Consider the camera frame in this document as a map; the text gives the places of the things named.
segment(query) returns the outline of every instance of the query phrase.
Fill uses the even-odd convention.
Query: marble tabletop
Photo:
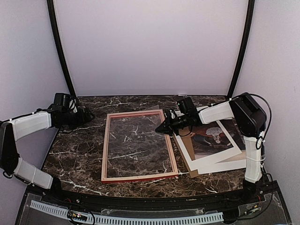
[[[106,116],[149,108],[178,110],[180,96],[81,97],[96,118],[74,130],[61,129],[45,160],[43,171],[61,180],[64,190],[117,197],[184,197],[227,192],[242,188],[245,170],[234,170],[190,178],[180,152],[171,138],[178,177],[152,181],[102,183],[101,165]],[[192,96],[197,107],[224,100],[220,96]]]

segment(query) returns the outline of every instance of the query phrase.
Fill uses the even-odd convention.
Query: brown cardboard
[[[182,136],[181,139],[182,139],[182,141],[183,141],[183,143],[184,143],[184,145],[185,145],[185,147],[187,149],[187,152],[188,152],[189,156],[191,157],[192,160],[195,160],[195,154],[194,154],[194,148],[193,148],[193,144],[192,144],[192,139],[191,139],[190,135],[187,135],[187,134],[189,134],[189,132],[190,132],[189,128],[186,127],[184,129],[180,130],[179,134]],[[178,147],[178,149],[179,149],[179,151],[181,153],[181,157],[183,158],[183,161],[184,161],[184,163],[185,163],[185,165],[187,167],[187,170],[188,170],[189,175],[191,176],[191,178],[199,176],[198,170],[193,170],[193,171],[190,170],[190,168],[189,168],[189,166],[187,164],[187,161],[186,161],[186,159],[184,158],[184,156],[182,154],[181,148],[180,148],[180,146],[178,145],[178,143],[176,141],[176,138],[174,138],[174,140],[175,140],[176,145],[177,145],[177,147]]]

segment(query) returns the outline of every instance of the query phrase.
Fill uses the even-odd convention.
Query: perforated white strip
[[[45,203],[31,201],[31,208],[38,211],[59,217],[62,219],[68,219],[68,210],[51,206]],[[93,224],[93,217],[91,214],[82,213],[80,214],[88,217],[86,224]],[[95,216],[96,225],[202,225],[211,224],[223,221],[223,213],[213,213],[208,215],[194,216],[194,217],[179,217],[179,218],[160,218],[160,219],[137,219],[137,218],[121,218],[121,217],[106,217],[100,215]]]

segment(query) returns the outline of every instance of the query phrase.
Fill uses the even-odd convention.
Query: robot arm
[[[17,152],[15,142],[39,130],[60,128],[62,125],[74,128],[94,118],[77,98],[57,93],[48,109],[0,122],[0,168],[4,170],[3,175],[7,178],[14,175],[29,184],[50,189],[53,177],[24,161]]]
[[[178,106],[183,115],[177,116],[173,110],[164,111],[166,119],[156,132],[179,135],[179,129],[187,126],[201,126],[217,120],[235,118],[246,146],[245,181],[255,184],[260,180],[262,157],[264,157],[262,141],[267,116],[248,93],[200,111],[197,111],[190,97],[179,101]]]

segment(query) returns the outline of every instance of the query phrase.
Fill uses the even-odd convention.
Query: black vertical post
[[[243,64],[246,47],[247,47],[247,43],[248,43],[248,38],[249,38],[249,33],[250,33],[250,28],[251,28],[251,22],[252,22],[253,11],[254,11],[254,3],[255,3],[255,0],[249,0],[249,2],[248,2],[248,9],[247,9],[244,33],[243,33],[242,42],[240,44],[240,52],[239,52],[238,60],[236,62],[236,66],[234,69],[234,73],[233,73],[233,77],[232,77],[229,91],[227,94],[227,98],[231,98],[233,96],[233,93],[234,93],[234,90],[235,90],[235,87],[236,87],[236,84],[238,82],[238,78],[240,75],[240,69]]]
[[[69,89],[70,94],[76,97],[74,86],[72,84],[70,73],[69,73],[69,70],[68,70],[68,67],[67,67],[65,55],[64,55],[64,52],[62,50],[62,45],[61,45],[61,41],[60,41],[60,34],[59,34],[59,31],[58,31],[58,26],[57,26],[57,21],[56,21],[56,16],[55,16],[54,2],[53,2],[53,0],[47,0],[47,4],[48,4],[48,12],[49,12],[49,17],[50,17],[53,37],[54,37],[54,41],[55,41],[55,45],[56,45],[57,54],[58,54],[58,57],[60,59],[60,65],[61,65],[61,68],[62,68],[62,72],[64,74],[64,77],[65,77],[67,87]]]

